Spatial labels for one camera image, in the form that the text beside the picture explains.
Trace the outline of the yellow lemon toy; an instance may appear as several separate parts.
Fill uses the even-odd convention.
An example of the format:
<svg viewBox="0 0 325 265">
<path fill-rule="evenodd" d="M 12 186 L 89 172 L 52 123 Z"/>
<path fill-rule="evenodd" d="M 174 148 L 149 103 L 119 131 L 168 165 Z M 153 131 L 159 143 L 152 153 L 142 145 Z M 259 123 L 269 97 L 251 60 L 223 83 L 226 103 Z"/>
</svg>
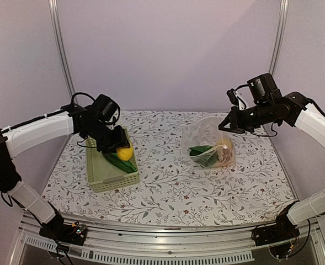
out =
<svg viewBox="0 0 325 265">
<path fill-rule="evenodd" d="M 116 154 L 122 161 L 128 161 L 134 154 L 134 148 L 132 144 L 129 147 L 120 147 L 116 149 Z"/>
</svg>

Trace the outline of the green yellow mango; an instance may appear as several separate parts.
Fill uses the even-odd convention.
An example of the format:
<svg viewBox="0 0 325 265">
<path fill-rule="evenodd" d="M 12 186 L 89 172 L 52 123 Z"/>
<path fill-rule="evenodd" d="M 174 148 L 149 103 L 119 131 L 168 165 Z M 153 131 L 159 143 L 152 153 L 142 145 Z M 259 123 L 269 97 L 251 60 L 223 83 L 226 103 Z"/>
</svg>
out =
<svg viewBox="0 0 325 265">
<path fill-rule="evenodd" d="M 230 139 L 223 137 L 216 144 L 218 152 L 232 152 L 233 143 Z"/>
</svg>

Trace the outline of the green plastic basket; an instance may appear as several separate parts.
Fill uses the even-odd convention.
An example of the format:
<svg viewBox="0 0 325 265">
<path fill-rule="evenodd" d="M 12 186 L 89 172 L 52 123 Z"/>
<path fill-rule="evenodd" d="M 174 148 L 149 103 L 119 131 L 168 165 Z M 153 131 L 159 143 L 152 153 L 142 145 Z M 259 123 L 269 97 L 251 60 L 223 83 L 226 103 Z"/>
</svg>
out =
<svg viewBox="0 0 325 265">
<path fill-rule="evenodd" d="M 96 141 L 93 138 L 86 139 L 86 145 L 87 181 L 94 192 L 105 192 L 140 182 L 135 156 L 123 166 L 119 166 L 115 154 L 102 154 L 97 151 Z"/>
</svg>

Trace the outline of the clear zip top bag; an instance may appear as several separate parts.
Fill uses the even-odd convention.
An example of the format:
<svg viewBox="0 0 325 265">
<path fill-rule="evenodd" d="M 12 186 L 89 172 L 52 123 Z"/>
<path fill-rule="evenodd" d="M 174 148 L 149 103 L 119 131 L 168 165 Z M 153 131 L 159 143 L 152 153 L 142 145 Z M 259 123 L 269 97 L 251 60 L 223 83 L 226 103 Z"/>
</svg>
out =
<svg viewBox="0 0 325 265">
<path fill-rule="evenodd" d="M 207 116 L 194 123 L 182 127 L 181 148 L 183 153 L 190 160 L 191 160 L 191 158 L 189 157 L 190 147 L 210 145 L 210 146 L 214 146 L 217 151 L 216 144 L 219 140 L 221 140 L 223 137 L 230 139 L 230 137 L 226 132 L 218 129 L 218 125 L 220 122 L 221 122 L 221 118 L 217 116 Z M 233 146 L 232 153 L 233 153 L 232 159 L 234 159 L 235 161 L 236 152 L 234 146 Z M 203 168 L 213 168 L 213 167 L 217 167 L 216 164 L 212 167 L 203 167 Z"/>
</svg>

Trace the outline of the bok choy toy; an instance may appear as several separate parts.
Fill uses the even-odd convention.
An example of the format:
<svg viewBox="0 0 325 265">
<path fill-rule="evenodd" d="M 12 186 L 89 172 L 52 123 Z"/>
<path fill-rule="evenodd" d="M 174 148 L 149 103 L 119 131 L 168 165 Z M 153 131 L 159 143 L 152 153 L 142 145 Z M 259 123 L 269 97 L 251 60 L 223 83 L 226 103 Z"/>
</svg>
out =
<svg viewBox="0 0 325 265">
<path fill-rule="evenodd" d="M 219 161 L 216 148 L 210 145 L 190 147 L 189 157 L 203 167 L 212 167 Z"/>
</svg>

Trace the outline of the brown kiwi toy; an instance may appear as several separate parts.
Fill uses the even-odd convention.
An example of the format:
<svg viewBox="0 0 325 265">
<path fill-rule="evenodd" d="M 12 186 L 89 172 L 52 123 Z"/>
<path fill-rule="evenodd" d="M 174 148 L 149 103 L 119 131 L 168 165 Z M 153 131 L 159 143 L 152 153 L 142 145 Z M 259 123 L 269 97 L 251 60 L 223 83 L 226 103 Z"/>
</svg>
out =
<svg viewBox="0 0 325 265">
<path fill-rule="evenodd" d="M 218 152 L 218 157 L 219 157 L 219 162 L 220 163 L 226 164 L 226 163 L 231 162 L 232 157 L 233 157 L 233 153 L 230 150 L 223 149 L 223 150 Z"/>
</svg>

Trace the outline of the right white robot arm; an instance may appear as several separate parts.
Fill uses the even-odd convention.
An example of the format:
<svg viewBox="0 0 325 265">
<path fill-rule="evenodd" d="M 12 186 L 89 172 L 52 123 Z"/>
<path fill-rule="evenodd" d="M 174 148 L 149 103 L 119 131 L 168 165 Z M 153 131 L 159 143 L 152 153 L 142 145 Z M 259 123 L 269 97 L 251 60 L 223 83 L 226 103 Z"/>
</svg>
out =
<svg viewBox="0 0 325 265">
<path fill-rule="evenodd" d="M 256 106 L 240 110 L 233 106 L 219 130 L 235 134 L 253 133 L 255 129 L 270 123 L 286 123 L 297 129 L 309 140 L 312 151 L 319 147 L 325 151 L 325 114 L 313 99 L 298 92 L 292 92 L 275 100 L 266 100 Z M 309 197 L 292 203 L 276 217 L 271 236 L 282 241 L 291 234 L 292 227 L 325 214 L 325 187 Z"/>
</svg>

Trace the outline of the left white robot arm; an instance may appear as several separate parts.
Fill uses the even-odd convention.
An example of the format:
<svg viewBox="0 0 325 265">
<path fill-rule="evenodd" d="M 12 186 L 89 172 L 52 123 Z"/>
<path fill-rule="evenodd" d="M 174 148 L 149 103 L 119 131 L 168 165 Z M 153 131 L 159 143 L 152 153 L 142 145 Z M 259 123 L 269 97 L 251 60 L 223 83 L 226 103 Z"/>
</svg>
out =
<svg viewBox="0 0 325 265">
<path fill-rule="evenodd" d="M 22 177 L 30 163 L 36 168 L 50 165 L 58 154 L 55 145 L 78 134 L 96 141 L 97 151 L 115 152 L 128 147 L 124 129 L 117 125 L 120 107 L 115 103 L 98 103 L 81 107 L 69 104 L 22 123 L 0 128 L 0 192 L 7 194 L 33 214 L 55 239 L 68 234 L 55 209 L 39 194 L 43 184 L 35 184 L 34 177 Z"/>
</svg>

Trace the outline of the green cucumber toy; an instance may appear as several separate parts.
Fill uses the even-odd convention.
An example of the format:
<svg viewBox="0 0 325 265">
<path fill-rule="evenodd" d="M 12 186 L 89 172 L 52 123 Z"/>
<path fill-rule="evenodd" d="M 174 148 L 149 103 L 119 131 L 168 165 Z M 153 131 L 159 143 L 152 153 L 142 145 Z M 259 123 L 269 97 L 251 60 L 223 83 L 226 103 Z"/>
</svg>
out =
<svg viewBox="0 0 325 265">
<path fill-rule="evenodd" d="M 110 164 L 126 173 L 134 173 L 137 171 L 136 167 L 130 161 L 121 160 L 116 153 L 104 153 L 103 156 Z"/>
</svg>

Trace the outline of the floral table mat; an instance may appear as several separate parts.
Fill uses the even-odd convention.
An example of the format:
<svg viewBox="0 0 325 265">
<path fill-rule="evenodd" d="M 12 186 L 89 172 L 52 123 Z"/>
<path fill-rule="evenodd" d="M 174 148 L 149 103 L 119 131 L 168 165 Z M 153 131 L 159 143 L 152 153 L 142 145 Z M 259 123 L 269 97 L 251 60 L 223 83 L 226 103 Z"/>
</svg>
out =
<svg viewBox="0 0 325 265">
<path fill-rule="evenodd" d="M 42 196 L 59 211 L 133 224 L 224 226 L 272 221 L 297 199 L 269 139 L 231 135 L 236 162 L 202 169 L 183 154 L 181 128 L 201 112 L 124 111 L 140 182 L 96 193 L 87 183 L 86 151 L 73 136 Z"/>
</svg>

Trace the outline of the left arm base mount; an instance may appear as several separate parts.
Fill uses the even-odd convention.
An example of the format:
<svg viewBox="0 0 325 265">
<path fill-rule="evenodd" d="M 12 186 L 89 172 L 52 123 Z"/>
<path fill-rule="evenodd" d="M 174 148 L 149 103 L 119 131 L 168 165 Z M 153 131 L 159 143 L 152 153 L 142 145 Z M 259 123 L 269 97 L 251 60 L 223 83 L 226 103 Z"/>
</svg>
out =
<svg viewBox="0 0 325 265">
<path fill-rule="evenodd" d="M 41 224 L 39 235 L 54 241 L 83 246 L 87 232 L 86 224 L 78 221 L 72 224 L 65 224 L 63 217 L 56 216 L 47 224 Z"/>
</svg>

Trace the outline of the left aluminium frame post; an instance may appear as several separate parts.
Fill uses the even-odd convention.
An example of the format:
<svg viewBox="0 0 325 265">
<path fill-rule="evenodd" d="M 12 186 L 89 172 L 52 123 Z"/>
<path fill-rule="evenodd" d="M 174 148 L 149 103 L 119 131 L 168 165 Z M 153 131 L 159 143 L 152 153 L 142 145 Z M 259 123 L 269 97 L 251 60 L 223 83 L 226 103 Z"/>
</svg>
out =
<svg viewBox="0 0 325 265">
<path fill-rule="evenodd" d="M 60 16 L 58 11 L 58 2 L 56 0 L 49 0 L 48 3 L 49 3 L 52 27 L 55 36 L 55 43 L 58 50 L 58 56 L 60 59 L 67 90 L 71 97 L 76 91 L 74 89 L 74 84 L 70 73 L 70 67 L 66 56 L 65 45 L 63 41 L 61 24 L 60 24 Z"/>
</svg>

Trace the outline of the aluminium frame post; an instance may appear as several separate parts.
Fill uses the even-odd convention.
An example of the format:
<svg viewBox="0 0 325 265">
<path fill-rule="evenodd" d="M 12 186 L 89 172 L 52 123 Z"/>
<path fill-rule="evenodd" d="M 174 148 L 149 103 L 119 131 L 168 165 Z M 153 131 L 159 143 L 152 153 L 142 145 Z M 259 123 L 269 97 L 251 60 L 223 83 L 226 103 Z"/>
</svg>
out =
<svg viewBox="0 0 325 265">
<path fill-rule="evenodd" d="M 288 10 L 289 10 L 289 0 L 281 0 L 280 8 L 279 8 L 278 24 L 276 28 L 276 34 L 275 34 L 275 42 L 274 42 L 273 52 L 271 54 L 270 65 L 269 65 L 269 73 L 273 76 L 275 76 L 275 71 L 279 62 L 281 46 L 285 35 Z"/>
<path fill-rule="evenodd" d="M 60 59 L 67 90 L 71 97 L 76 91 L 74 89 L 74 84 L 70 73 L 70 67 L 66 56 L 65 45 L 63 41 L 61 24 L 60 24 L 60 16 L 58 11 L 58 2 L 56 0 L 49 0 L 48 3 L 49 3 L 52 27 L 55 36 L 55 43 L 58 50 L 58 56 Z"/>
</svg>

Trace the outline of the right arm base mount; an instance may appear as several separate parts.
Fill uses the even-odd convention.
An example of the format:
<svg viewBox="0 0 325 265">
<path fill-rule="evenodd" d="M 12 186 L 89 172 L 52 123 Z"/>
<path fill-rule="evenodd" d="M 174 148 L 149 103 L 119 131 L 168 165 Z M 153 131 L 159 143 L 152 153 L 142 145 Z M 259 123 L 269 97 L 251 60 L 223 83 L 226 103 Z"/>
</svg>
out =
<svg viewBox="0 0 325 265">
<path fill-rule="evenodd" d="M 283 214 L 275 219 L 275 224 L 255 227 L 252 230 L 251 238 L 256 246 L 262 246 L 295 239 L 299 235 L 297 225 L 293 225 L 286 214 Z"/>
</svg>

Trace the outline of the right aluminium frame post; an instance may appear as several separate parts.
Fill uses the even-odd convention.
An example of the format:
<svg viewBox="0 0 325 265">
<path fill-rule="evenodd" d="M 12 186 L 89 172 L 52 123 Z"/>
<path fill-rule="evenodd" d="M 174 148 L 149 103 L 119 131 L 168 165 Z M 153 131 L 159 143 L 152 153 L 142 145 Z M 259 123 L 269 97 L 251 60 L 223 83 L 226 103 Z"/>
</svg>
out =
<svg viewBox="0 0 325 265">
<path fill-rule="evenodd" d="M 271 54 L 270 65 L 269 65 L 269 73 L 273 76 L 275 76 L 275 71 L 279 62 L 281 46 L 285 35 L 288 10 L 289 10 L 289 0 L 281 0 L 280 8 L 279 8 L 278 24 L 276 28 L 276 34 L 275 34 L 275 42 L 274 42 L 273 52 Z"/>
</svg>

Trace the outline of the aluminium front rail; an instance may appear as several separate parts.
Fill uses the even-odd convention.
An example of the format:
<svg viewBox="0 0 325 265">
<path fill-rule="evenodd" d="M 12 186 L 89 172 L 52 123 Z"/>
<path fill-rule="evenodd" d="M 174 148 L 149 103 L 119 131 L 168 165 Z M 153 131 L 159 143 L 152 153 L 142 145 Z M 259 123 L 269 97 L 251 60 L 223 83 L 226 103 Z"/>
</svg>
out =
<svg viewBox="0 0 325 265">
<path fill-rule="evenodd" d="M 9 264 L 325 264 L 325 241 L 316 220 L 302 223 L 296 247 L 288 258 L 274 256 L 280 241 L 258 246 L 257 224 L 236 226 L 153 226 L 66 214 L 66 223 L 87 226 L 83 246 L 56 250 L 39 234 L 39 224 L 24 214 L 15 234 Z"/>
</svg>

